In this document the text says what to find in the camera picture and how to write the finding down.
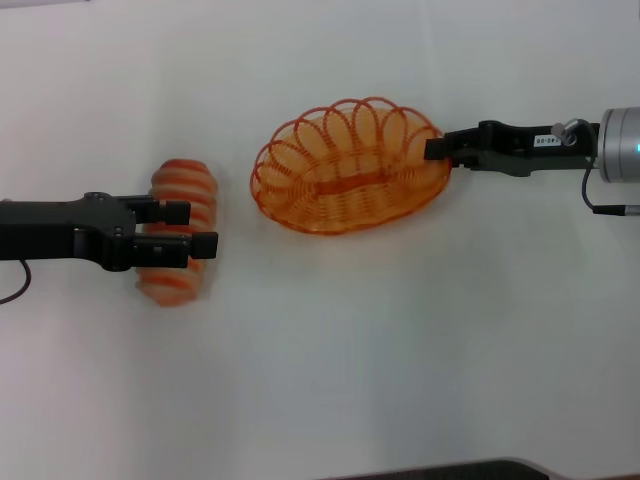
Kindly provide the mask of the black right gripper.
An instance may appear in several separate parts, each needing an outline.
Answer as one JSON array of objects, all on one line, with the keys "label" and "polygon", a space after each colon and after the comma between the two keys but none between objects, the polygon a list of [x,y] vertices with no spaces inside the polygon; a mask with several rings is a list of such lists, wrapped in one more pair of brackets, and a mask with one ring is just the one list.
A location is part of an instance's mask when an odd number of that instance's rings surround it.
[{"label": "black right gripper", "polygon": [[580,122],[569,125],[572,140],[564,144],[552,126],[516,127],[482,121],[478,127],[428,139],[425,160],[450,159],[454,168],[529,177],[538,171],[584,170],[597,147],[599,123],[590,130]]}]

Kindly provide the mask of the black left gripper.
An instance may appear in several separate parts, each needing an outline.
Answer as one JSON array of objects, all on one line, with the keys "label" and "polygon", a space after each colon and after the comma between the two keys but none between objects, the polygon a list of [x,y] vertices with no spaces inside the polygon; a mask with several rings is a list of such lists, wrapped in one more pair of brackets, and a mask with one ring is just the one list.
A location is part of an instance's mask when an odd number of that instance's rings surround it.
[{"label": "black left gripper", "polygon": [[182,269],[190,259],[216,257],[216,232],[135,234],[136,223],[188,225],[189,202],[135,197],[133,211],[101,192],[67,202],[3,201],[1,259],[82,259],[121,272],[132,267]]}]

